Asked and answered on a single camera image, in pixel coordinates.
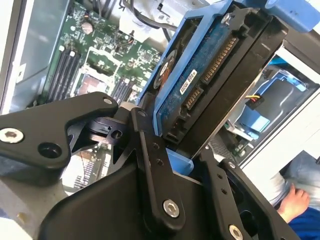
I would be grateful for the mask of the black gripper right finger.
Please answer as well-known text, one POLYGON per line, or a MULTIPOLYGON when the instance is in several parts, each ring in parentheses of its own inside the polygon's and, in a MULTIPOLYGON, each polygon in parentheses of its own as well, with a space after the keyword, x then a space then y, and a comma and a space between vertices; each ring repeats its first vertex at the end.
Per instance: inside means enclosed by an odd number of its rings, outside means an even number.
POLYGON ((199 154, 201 180, 206 195, 212 235, 221 240, 251 240, 241 219, 253 217, 260 240, 297 240, 299 237, 280 217, 243 171, 232 161, 216 161, 207 146, 199 154))

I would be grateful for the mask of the person's bare hand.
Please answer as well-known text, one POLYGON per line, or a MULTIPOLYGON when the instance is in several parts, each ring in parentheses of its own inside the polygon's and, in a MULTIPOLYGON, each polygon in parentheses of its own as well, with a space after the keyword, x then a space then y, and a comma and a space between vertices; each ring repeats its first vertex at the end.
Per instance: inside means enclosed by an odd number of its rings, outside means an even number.
POLYGON ((295 185, 292 183, 288 194, 281 201, 277 212, 288 224, 293 219, 303 214, 307 210, 309 203, 309 194, 302 189, 296 189, 295 185))

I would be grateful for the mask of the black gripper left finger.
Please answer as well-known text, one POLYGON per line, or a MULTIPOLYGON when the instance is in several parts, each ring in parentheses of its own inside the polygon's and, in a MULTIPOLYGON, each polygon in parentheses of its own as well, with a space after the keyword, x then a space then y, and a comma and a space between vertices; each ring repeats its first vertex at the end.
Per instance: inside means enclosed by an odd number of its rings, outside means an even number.
POLYGON ((32 186, 56 184, 71 156, 98 142, 121 150, 119 170, 129 157, 138 167, 144 220, 151 230, 180 230, 186 222, 182 199, 152 119, 102 92, 35 106, 0 117, 0 174, 32 186))

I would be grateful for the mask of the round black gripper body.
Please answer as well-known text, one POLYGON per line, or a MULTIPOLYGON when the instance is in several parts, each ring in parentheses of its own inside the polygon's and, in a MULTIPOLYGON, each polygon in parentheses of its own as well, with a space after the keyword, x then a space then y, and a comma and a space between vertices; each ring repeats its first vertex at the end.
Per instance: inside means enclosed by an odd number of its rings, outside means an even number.
POLYGON ((174 175, 186 216, 176 234, 152 233, 145 225, 138 168, 125 166, 58 202, 42 221, 39 240, 219 240, 209 220, 203 186, 174 175))

